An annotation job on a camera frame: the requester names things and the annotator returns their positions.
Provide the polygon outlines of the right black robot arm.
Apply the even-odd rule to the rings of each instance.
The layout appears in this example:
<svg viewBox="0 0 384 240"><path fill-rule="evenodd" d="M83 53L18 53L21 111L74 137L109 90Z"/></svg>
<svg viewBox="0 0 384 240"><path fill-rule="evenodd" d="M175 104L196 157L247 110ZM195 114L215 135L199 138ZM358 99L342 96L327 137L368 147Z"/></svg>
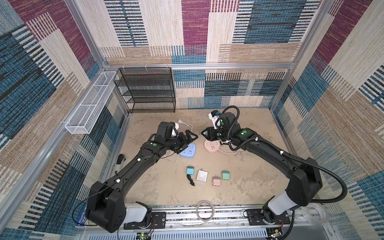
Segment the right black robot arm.
<svg viewBox="0 0 384 240"><path fill-rule="evenodd" d="M227 145L233 152L244 150L255 154L289 179L286 189L263 205L260 214L266 224L274 224L287 210L293 211L310 203L337 203L347 196L348 187L341 177L319 166L312 158L304 160L277 147L256 131L242 128L238 123L239 117L240 109L236 106L229 106L222 112L214 110L209 113L213 126L201 131L201 135L208 141ZM342 191L337 197L315 199L323 187L321 173L331 176L341 185Z"/></svg>

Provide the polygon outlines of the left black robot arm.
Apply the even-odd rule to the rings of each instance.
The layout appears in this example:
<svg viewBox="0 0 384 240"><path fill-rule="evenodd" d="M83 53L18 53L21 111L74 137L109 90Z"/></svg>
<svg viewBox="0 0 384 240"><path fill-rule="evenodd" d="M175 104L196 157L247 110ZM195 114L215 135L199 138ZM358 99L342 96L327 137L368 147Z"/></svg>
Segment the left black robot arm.
<svg viewBox="0 0 384 240"><path fill-rule="evenodd" d="M176 123L161 122L157 132L149 137L121 171L105 182L96 182L91 186L86 218L109 233L116 232L125 224L149 227L153 221L152 208L141 202L126 205L127 193L167 151L179 154L197 138L198 135L189 130L179 132Z"/></svg>

